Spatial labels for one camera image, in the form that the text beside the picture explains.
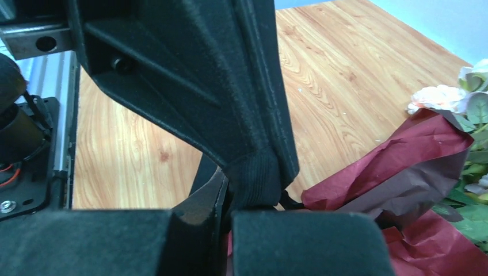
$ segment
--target metal nut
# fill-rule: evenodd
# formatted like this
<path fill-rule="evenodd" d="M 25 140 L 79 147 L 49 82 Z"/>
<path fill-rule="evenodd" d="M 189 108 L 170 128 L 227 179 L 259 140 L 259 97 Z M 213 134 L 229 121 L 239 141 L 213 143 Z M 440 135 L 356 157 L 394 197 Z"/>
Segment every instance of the metal nut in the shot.
<path fill-rule="evenodd" d="M 6 200 L 0 204 L 0 213 L 10 213 L 15 209 L 16 206 L 17 203 L 15 201 Z"/>

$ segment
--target black strap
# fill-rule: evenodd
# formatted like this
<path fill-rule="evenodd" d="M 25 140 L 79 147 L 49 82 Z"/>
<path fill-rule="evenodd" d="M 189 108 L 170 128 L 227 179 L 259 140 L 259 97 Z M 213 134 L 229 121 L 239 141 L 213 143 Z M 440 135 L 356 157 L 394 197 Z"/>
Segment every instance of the black strap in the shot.
<path fill-rule="evenodd" d="M 305 209 L 305 206 L 301 202 L 296 202 L 288 194 L 288 191 L 281 192 L 280 204 L 285 210 L 300 210 Z"/>

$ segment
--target black screw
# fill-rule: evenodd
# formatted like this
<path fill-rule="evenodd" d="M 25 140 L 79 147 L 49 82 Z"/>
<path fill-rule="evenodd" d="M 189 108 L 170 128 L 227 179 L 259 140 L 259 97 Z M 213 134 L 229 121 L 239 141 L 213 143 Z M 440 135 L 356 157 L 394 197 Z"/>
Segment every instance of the black screw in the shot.
<path fill-rule="evenodd" d="M 134 62 L 128 57 L 116 56 L 112 59 L 112 68 L 119 74 L 129 73 L 134 67 Z"/>

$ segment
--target artificial flower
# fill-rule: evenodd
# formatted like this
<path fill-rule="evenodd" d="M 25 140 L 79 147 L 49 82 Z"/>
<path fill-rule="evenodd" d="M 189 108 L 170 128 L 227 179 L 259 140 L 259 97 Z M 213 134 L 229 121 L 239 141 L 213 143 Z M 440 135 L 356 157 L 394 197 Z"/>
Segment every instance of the artificial flower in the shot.
<path fill-rule="evenodd" d="M 465 90 L 447 85 L 424 87 L 411 96 L 406 111 L 413 114 L 420 108 L 431 108 L 458 113 L 457 105 L 466 95 Z"/>
<path fill-rule="evenodd" d="M 482 59 L 473 67 L 462 67 L 458 81 L 466 91 L 488 91 L 488 59 Z"/>

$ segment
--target black foam padding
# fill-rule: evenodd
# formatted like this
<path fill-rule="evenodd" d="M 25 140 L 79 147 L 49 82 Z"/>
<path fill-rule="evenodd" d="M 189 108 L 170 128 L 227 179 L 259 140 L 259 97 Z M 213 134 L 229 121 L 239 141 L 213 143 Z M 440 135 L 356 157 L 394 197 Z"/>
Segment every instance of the black foam padding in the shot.
<path fill-rule="evenodd" d="M 171 211 L 57 211 L 0 223 L 1 275 L 156 275 Z"/>
<path fill-rule="evenodd" d="M 236 212 L 235 276 L 394 276 L 386 243 L 362 214 Z"/>

